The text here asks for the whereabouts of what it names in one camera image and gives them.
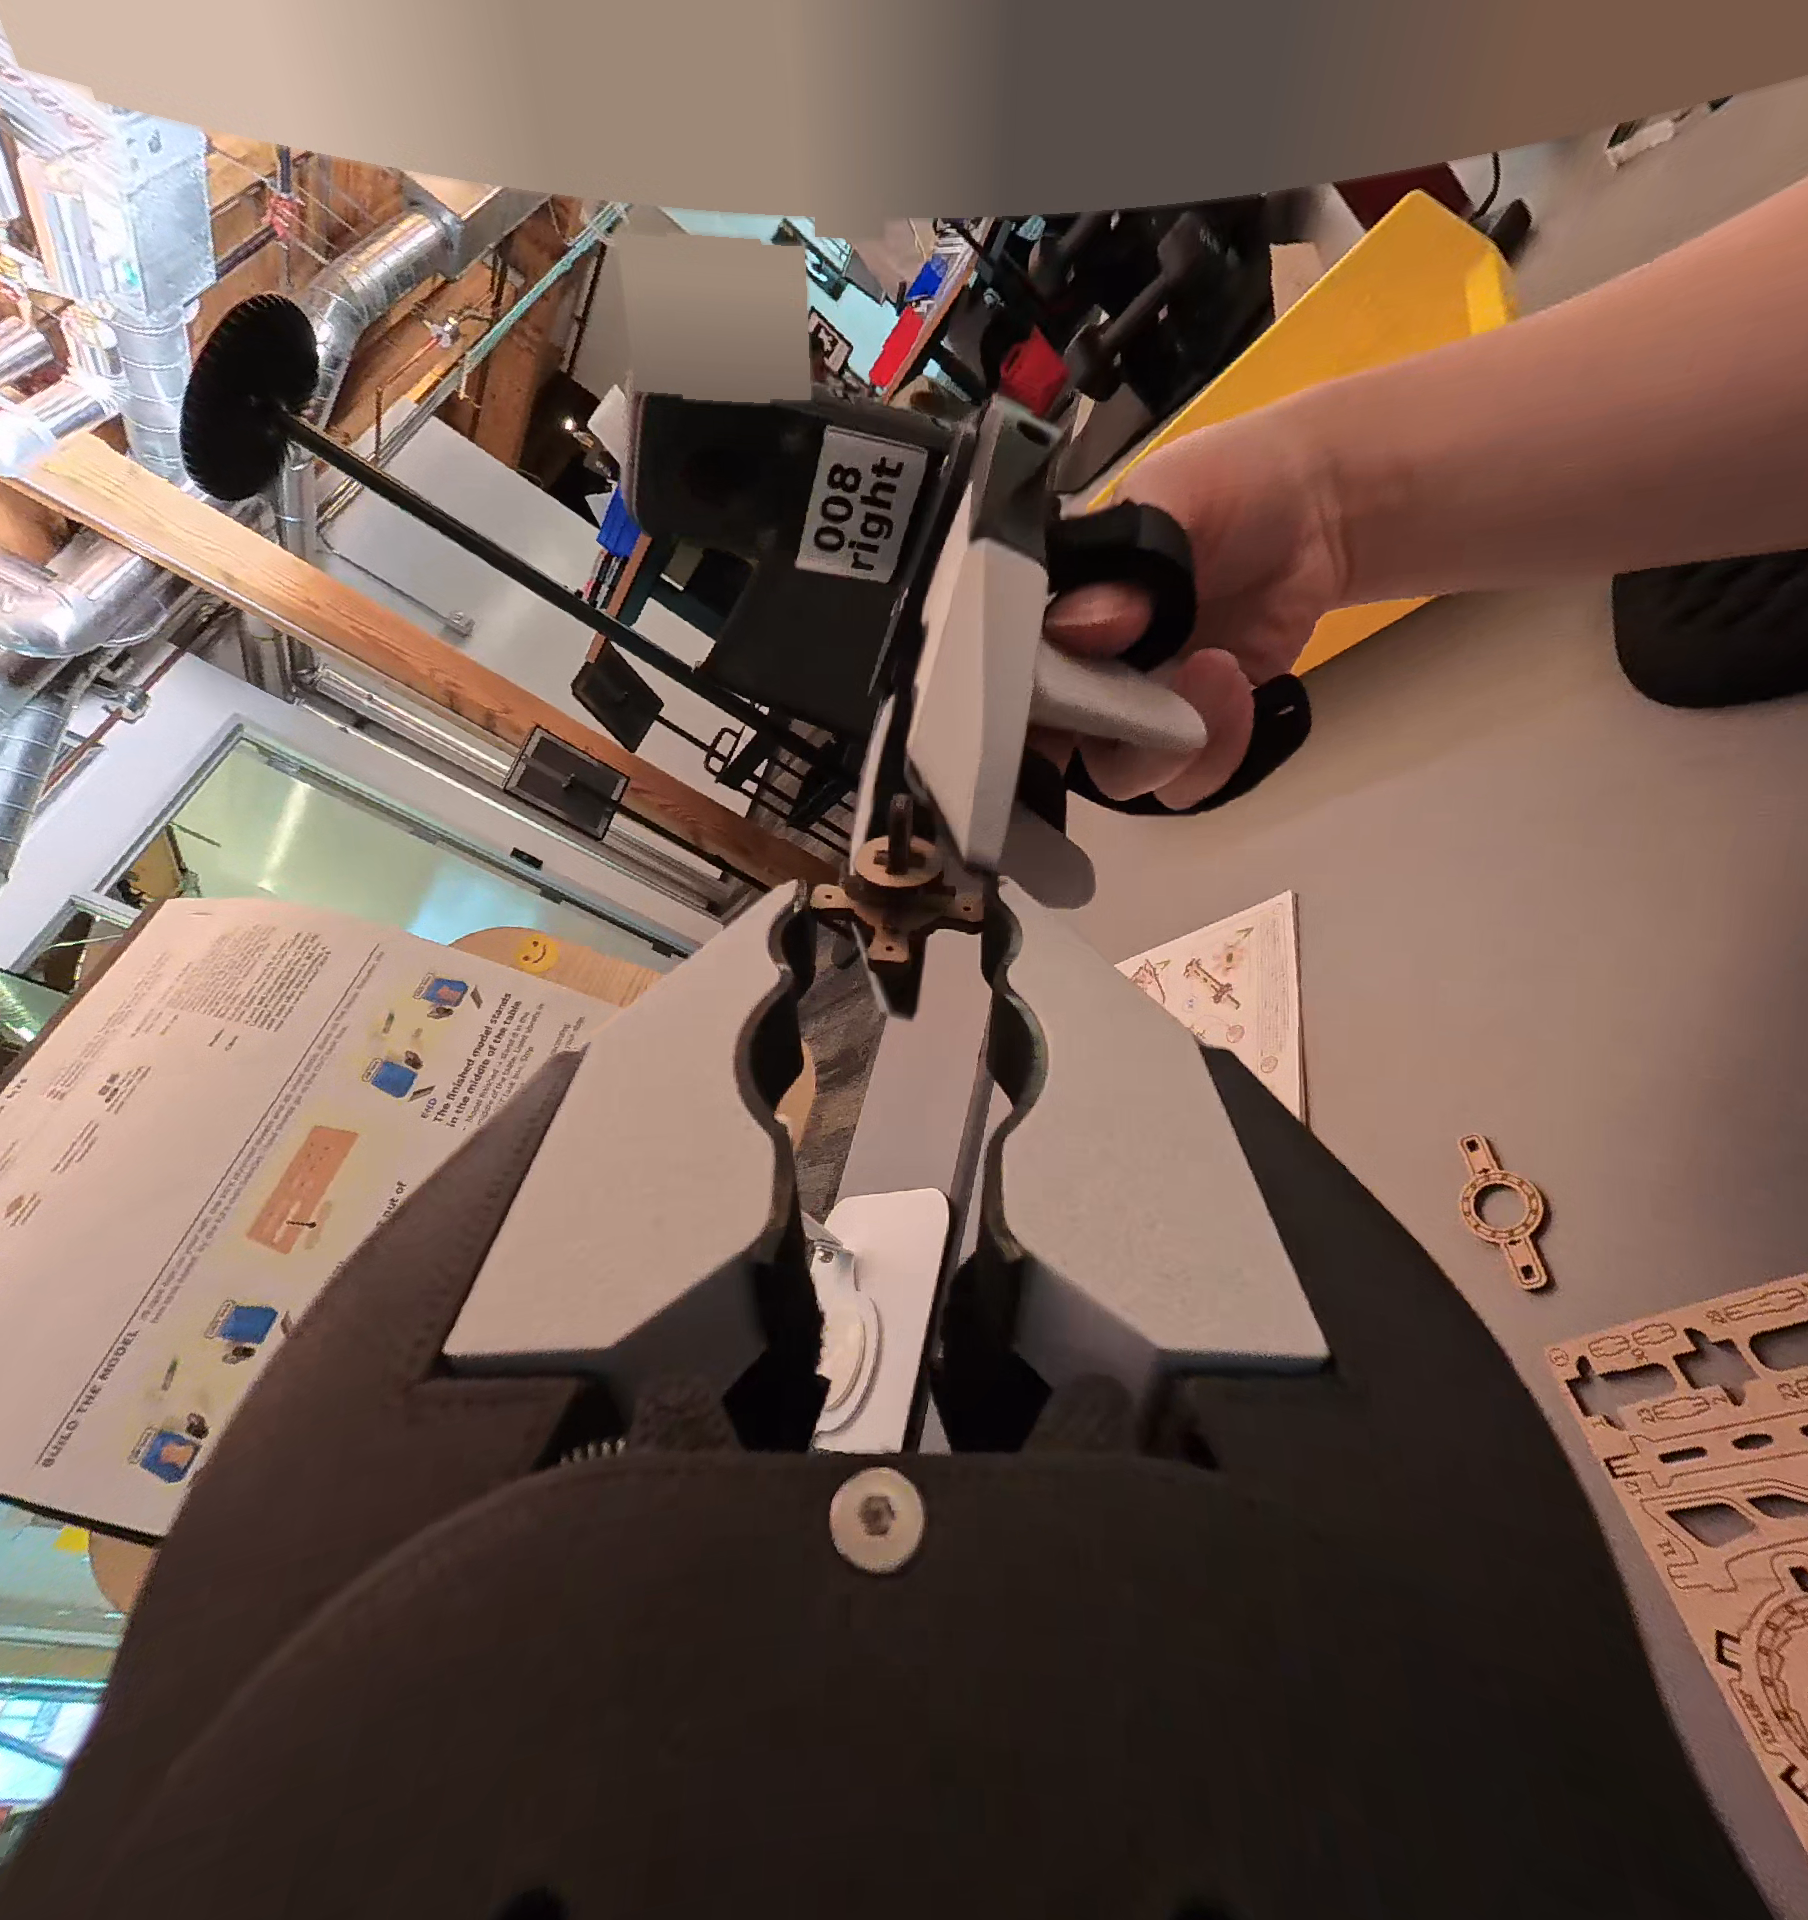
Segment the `round wooden smiley board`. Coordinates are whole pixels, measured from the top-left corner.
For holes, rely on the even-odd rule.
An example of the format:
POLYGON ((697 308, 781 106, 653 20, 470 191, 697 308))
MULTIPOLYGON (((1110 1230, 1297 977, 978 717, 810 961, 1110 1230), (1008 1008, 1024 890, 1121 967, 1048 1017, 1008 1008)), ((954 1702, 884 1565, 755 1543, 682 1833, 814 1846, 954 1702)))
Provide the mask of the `round wooden smiley board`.
POLYGON ((609 956, 533 926, 482 930, 458 937, 453 948, 617 1010, 631 1007, 662 978, 662 973, 638 963, 609 956))

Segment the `wooden ceiling beam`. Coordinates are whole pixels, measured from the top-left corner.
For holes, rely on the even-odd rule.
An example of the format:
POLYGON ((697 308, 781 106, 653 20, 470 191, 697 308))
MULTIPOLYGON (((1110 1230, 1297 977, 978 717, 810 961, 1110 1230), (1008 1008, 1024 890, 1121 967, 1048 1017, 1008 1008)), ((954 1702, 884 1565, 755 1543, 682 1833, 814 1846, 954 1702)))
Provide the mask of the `wooden ceiling beam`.
POLYGON ((509 748, 526 746, 531 733, 566 741, 628 779, 624 807, 631 814, 716 866, 764 887, 837 881, 832 862, 631 757, 577 710, 556 709, 468 661, 453 644, 333 582, 236 517, 137 466, 96 434, 54 443, 24 477, 5 479, 5 486, 321 655, 355 661, 406 688, 509 748))

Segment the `small black box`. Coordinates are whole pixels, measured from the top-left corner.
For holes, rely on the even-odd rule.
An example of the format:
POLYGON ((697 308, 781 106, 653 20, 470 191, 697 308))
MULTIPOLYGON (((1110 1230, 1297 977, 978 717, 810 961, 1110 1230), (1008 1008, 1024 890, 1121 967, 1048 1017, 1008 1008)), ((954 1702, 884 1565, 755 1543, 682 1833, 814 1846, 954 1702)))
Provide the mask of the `small black box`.
POLYGON ((623 813, 628 775, 556 733, 531 730, 503 789, 582 840, 602 844, 623 813))

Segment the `small instruction booklet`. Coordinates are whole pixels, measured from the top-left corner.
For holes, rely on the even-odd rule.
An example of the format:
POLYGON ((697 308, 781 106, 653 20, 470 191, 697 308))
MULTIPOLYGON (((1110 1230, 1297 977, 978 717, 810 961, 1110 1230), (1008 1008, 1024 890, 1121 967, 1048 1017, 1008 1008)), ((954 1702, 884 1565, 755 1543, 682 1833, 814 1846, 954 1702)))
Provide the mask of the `small instruction booklet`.
POLYGON ((1297 897, 1263 900, 1116 964, 1200 1044, 1306 1121, 1297 897))

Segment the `black disc on rod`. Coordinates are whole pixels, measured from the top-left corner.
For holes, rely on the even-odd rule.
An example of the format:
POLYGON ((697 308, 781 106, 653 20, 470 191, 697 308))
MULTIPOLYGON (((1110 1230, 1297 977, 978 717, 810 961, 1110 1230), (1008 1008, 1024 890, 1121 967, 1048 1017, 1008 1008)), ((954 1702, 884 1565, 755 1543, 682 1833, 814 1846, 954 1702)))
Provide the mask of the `black disc on rod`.
POLYGON ((182 458, 195 488, 222 504, 238 504, 279 479, 291 453, 308 453, 737 724, 760 730, 769 723, 759 709, 615 620, 580 590, 547 577, 323 431, 307 416, 319 371, 314 326, 294 300, 263 294, 239 303, 197 353, 182 403, 182 458))

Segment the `wooden ring lever part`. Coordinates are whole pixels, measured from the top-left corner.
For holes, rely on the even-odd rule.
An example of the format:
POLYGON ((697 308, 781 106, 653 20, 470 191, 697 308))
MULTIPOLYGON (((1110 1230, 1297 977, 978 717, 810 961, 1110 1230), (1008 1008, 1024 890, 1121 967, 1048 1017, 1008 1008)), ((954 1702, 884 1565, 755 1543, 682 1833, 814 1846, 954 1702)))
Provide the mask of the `wooden ring lever part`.
POLYGON ((1466 1172, 1457 1203, 1464 1230, 1501 1253, 1519 1289, 1549 1289, 1555 1280, 1540 1247, 1549 1219, 1541 1187, 1509 1169, 1483 1133, 1462 1135, 1459 1154, 1466 1172))

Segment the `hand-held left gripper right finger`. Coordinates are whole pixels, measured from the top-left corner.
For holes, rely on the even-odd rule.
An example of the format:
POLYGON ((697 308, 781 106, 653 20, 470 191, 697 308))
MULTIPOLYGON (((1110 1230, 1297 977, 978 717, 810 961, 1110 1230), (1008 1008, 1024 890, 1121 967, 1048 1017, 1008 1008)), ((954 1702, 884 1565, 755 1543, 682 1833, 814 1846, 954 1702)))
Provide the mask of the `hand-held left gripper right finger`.
POLYGON ((978 1242, 950 1284, 936 1408, 1008 1453, 1086 1378, 1153 1418, 1189 1377, 1313 1375, 1331 1350, 1205 1046, 1032 897, 988 909, 978 1242))

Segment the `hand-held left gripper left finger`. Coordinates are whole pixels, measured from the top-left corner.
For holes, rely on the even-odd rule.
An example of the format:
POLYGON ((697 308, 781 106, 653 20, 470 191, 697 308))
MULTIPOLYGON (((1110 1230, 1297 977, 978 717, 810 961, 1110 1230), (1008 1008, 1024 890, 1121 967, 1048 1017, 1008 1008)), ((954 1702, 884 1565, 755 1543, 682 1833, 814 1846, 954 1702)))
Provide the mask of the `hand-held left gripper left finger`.
POLYGON ((745 1447, 810 1447, 821 1306, 778 1107, 813 973, 786 883, 590 1039, 446 1338, 453 1372, 584 1377, 621 1415, 691 1378, 745 1447))

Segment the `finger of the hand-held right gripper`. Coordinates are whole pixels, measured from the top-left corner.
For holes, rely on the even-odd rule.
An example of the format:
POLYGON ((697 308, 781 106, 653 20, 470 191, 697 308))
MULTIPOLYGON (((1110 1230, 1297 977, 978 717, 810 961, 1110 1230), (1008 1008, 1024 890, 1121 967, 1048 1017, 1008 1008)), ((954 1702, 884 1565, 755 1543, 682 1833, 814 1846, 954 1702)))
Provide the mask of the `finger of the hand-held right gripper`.
POLYGON ((911 862, 917 832, 917 795, 908 775, 908 730, 913 723, 913 692, 895 685, 882 703, 863 760, 847 848, 847 871, 859 869, 871 845, 878 864, 890 871, 891 851, 902 864, 911 862))
POLYGON ((1050 583, 1043 563, 980 536, 965 491, 924 599, 907 770, 947 851, 986 876, 1037 876, 1043 822, 1016 799, 1050 583))

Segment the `yellow box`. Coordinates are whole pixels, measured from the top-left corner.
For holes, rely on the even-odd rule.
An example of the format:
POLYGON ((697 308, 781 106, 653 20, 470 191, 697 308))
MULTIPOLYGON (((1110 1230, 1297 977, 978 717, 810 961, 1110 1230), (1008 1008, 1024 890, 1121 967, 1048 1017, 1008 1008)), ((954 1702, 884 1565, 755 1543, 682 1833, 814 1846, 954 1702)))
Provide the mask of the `yellow box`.
POLYGON ((1133 466, 1200 430, 1489 333, 1516 310, 1513 274, 1495 242, 1414 189, 1083 503, 1114 504, 1133 466))

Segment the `person's right forearm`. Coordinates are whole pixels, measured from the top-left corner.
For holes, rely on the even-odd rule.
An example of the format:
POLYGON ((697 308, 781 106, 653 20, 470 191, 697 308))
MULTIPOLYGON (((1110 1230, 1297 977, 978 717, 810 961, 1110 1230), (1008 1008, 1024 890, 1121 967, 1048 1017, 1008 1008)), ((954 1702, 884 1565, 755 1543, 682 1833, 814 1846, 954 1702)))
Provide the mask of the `person's right forearm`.
POLYGON ((1308 412, 1323 613, 1808 548, 1808 177, 1308 412))

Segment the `white stand base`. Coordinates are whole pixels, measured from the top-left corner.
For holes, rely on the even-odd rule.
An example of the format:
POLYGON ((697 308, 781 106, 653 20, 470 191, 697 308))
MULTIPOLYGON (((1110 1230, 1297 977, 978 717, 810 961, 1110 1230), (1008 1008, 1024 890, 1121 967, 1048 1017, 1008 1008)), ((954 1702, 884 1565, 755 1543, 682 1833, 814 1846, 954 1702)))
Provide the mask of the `white stand base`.
POLYGON ((936 1187, 853 1196, 822 1220, 805 1216, 824 1380, 816 1451, 907 1447, 947 1228, 936 1187))

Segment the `wooden parts sheet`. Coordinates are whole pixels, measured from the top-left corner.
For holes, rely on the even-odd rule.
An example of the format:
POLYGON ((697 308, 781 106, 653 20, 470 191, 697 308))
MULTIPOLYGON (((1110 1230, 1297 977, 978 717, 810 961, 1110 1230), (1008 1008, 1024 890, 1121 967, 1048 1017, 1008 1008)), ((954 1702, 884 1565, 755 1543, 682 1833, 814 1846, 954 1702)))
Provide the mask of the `wooden parts sheet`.
POLYGON ((1546 1362, 1808 1859, 1808 1271, 1546 1362))

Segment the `wooden cross part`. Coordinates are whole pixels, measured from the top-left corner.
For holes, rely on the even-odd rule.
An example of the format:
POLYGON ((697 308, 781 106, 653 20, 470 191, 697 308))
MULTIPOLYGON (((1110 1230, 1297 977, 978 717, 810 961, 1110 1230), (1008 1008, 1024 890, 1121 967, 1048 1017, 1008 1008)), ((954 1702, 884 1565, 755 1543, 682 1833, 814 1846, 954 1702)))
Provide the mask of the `wooden cross part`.
POLYGON ((946 866, 936 837, 918 830, 918 804, 898 789, 878 830, 850 855, 843 879, 809 893, 821 925, 863 949, 869 973, 900 995, 940 931, 978 937, 986 925, 983 887, 946 866))

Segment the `person's right hand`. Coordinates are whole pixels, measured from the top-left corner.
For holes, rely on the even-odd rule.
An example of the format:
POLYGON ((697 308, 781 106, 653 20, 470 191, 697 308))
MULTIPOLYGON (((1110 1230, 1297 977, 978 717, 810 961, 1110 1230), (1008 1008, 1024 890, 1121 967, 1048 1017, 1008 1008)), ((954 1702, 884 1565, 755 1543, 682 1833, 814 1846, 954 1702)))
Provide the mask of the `person's right hand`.
POLYGON ((1061 732, 1037 750, 1079 773, 1088 799, 1114 810, 1192 813, 1239 770, 1256 737, 1256 692, 1286 677, 1346 588, 1340 498, 1308 395, 1189 431, 1133 461, 1110 488, 1155 506, 1189 544, 1196 616, 1157 682, 1206 726, 1188 757, 1061 732))

